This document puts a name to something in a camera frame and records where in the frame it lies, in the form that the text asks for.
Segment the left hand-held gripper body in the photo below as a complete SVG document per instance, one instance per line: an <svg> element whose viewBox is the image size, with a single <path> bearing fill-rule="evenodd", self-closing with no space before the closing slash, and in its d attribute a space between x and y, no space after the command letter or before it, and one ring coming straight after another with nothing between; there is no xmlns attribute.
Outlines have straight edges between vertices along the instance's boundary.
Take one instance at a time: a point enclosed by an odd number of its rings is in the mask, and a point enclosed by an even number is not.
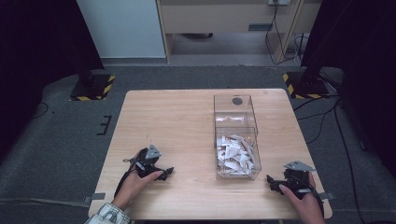
<svg viewBox="0 0 396 224"><path fill-rule="evenodd" d="M161 157L162 153L154 145L141 149L135 157L135 169L138 176L143 178L151 173L160 171L155 166L156 161Z"/></svg>

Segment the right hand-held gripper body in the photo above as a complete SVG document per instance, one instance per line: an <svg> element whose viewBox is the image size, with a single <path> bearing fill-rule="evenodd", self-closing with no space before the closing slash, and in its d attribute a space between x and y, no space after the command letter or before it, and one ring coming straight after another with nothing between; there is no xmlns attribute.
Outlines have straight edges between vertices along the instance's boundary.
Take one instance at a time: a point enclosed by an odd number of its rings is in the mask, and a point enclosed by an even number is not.
<svg viewBox="0 0 396 224"><path fill-rule="evenodd" d="M315 193L314 188L309 183L309 173L314 168L301 162L292 161L284 165L285 181L283 186L287 187L298 198L302 199L307 193Z"/></svg>

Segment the person's left hand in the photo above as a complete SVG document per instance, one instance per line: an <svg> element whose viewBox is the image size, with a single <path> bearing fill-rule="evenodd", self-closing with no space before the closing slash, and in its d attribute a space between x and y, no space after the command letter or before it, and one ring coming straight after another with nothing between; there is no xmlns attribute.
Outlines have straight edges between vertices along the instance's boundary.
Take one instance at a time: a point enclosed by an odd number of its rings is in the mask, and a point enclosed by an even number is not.
<svg viewBox="0 0 396 224"><path fill-rule="evenodd" d="M122 183L118 194L111 203L120 210L125 210L139 192L162 173L163 171L157 171L141 178L137 173L131 172Z"/></svg>

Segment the person's right hand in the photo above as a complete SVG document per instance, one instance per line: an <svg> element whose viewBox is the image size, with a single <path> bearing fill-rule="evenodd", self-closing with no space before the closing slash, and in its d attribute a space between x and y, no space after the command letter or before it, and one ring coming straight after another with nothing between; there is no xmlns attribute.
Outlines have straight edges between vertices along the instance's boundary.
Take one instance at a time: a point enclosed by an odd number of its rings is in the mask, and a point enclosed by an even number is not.
<svg viewBox="0 0 396 224"><path fill-rule="evenodd" d="M304 224L326 224L318 201L313 193L305 194L305 196L300 200L286 186L280 185L279 188L290 200L292 206L298 214L298 217Z"/></svg>

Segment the white packets in box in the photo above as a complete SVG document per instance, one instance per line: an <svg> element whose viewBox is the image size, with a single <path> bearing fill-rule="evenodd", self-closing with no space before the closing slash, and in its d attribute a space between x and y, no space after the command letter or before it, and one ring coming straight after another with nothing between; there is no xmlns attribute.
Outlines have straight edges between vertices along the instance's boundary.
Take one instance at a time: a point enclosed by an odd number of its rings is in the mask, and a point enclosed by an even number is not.
<svg viewBox="0 0 396 224"><path fill-rule="evenodd" d="M262 170L259 150L250 137L238 134L217 137L215 149L219 177L255 179Z"/></svg>

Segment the clear plastic box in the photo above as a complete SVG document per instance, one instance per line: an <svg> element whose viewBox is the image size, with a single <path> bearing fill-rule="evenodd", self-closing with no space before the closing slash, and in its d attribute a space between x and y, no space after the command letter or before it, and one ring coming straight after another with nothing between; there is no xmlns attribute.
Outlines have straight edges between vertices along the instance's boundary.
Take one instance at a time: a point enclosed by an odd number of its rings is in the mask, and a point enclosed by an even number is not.
<svg viewBox="0 0 396 224"><path fill-rule="evenodd" d="M214 96L214 148L216 138L232 134L250 137L258 148L258 125L252 97L247 94Z"/></svg>

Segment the black striped stand base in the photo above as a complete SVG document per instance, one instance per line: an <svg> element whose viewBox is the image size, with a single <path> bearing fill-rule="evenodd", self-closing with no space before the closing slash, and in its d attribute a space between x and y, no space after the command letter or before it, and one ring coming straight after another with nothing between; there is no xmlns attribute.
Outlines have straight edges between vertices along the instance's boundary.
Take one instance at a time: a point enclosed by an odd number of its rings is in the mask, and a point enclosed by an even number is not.
<svg viewBox="0 0 396 224"><path fill-rule="evenodd" d="M287 72L282 77L292 99L330 97L324 82L317 77L307 76L304 72Z"/></svg>
<svg viewBox="0 0 396 224"><path fill-rule="evenodd" d="M114 80L114 75L93 75L93 83L87 85L79 80L70 94L70 100L105 100Z"/></svg>

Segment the black curtain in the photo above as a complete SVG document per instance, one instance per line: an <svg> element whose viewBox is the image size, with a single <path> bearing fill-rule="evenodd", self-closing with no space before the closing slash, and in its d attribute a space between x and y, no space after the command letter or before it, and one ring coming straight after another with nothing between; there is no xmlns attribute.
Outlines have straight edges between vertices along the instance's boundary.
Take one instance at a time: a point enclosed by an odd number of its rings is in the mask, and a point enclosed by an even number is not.
<svg viewBox="0 0 396 224"><path fill-rule="evenodd" d="M0 0L0 163L63 77L103 64L77 0Z"/></svg>
<svg viewBox="0 0 396 224"><path fill-rule="evenodd" d="M396 0L322 0L303 66L343 71L345 109L396 178Z"/></svg>

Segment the white cabinet panel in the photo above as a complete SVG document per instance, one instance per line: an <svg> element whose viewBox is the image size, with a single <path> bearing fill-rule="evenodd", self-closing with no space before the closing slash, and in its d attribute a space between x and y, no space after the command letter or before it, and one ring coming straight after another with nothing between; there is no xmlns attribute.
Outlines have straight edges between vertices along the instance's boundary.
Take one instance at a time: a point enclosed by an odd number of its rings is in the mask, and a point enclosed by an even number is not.
<svg viewBox="0 0 396 224"><path fill-rule="evenodd" d="M77 0L101 58L164 58L156 0Z"/></svg>

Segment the light wooden desk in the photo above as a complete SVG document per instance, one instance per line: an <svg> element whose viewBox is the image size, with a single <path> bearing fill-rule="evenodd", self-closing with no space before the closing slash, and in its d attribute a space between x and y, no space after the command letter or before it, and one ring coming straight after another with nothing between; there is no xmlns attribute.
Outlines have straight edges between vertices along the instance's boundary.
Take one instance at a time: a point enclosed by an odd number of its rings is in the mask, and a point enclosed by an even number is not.
<svg viewBox="0 0 396 224"><path fill-rule="evenodd" d="M312 30L322 0L291 0L268 6L268 0L156 0L165 54L171 56L175 34L266 32L278 62L296 34Z"/></svg>

